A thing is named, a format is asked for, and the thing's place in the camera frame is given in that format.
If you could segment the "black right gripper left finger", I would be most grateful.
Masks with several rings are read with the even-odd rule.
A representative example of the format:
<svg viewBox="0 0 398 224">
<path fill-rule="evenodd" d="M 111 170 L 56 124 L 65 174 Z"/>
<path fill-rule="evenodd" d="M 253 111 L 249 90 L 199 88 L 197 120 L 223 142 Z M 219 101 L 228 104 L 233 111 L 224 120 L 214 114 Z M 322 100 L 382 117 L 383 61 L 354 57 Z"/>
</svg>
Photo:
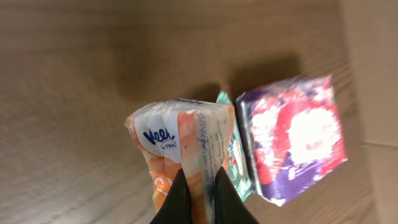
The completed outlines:
<svg viewBox="0 0 398 224">
<path fill-rule="evenodd" d="M 180 169 L 163 205 L 150 224 L 192 224 L 192 205 L 187 180 Z"/>
</svg>

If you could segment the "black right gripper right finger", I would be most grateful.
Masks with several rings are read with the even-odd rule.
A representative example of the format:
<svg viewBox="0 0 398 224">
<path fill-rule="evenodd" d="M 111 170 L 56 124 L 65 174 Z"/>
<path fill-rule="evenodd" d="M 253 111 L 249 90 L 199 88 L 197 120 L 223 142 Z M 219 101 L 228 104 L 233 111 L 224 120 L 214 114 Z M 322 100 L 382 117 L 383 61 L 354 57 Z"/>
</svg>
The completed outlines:
<svg viewBox="0 0 398 224">
<path fill-rule="evenodd" d="M 224 167 L 216 175 L 214 200 L 216 224 L 259 224 L 243 204 Z"/>
</svg>

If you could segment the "mint green snack packet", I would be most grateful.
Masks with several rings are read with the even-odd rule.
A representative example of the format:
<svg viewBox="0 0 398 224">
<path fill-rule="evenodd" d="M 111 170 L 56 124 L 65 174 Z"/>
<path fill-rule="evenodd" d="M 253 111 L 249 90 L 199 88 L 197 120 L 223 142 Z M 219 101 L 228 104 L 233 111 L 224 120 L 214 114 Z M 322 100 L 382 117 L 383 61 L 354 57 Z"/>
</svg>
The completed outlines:
<svg viewBox="0 0 398 224">
<path fill-rule="evenodd" d="M 251 180 L 236 115 L 234 115 L 234 129 L 229 140 L 228 158 L 224 161 L 228 177 L 240 199 L 244 202 L 251 194 Z"/>
</svg>

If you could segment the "small orange snack packet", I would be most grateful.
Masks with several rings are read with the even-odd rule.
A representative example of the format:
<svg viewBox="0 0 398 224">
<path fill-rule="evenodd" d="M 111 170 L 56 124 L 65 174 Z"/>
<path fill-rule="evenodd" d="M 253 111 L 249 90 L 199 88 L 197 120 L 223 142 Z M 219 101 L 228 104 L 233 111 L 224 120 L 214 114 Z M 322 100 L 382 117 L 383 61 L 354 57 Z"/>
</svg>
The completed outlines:
<svg viewBox="0 0 398 224">
<path fill-rule="evenodd" d="M 215 222 L 215 177 L 228 165 L 233 124 L 233 105 L 188 99 L 150 103 L 126 118 L 125 126 L 149 167 L 156 210 L 183 170 L 193 222 Z"/>
</svg>

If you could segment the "red purple snack packet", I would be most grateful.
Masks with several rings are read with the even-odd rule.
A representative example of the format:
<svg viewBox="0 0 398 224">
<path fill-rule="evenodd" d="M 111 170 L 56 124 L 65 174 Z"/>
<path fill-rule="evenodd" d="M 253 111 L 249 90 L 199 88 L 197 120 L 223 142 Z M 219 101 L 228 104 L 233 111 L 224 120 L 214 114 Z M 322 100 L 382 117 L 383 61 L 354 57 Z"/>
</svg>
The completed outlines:
<svg viewBox="0 0 398 224">
<path fill-rule="evenodd" d="M 236 99 L 252 189 L 279 207 L 348 160 L 332 77 L 293 77 Z"/>
</svg>

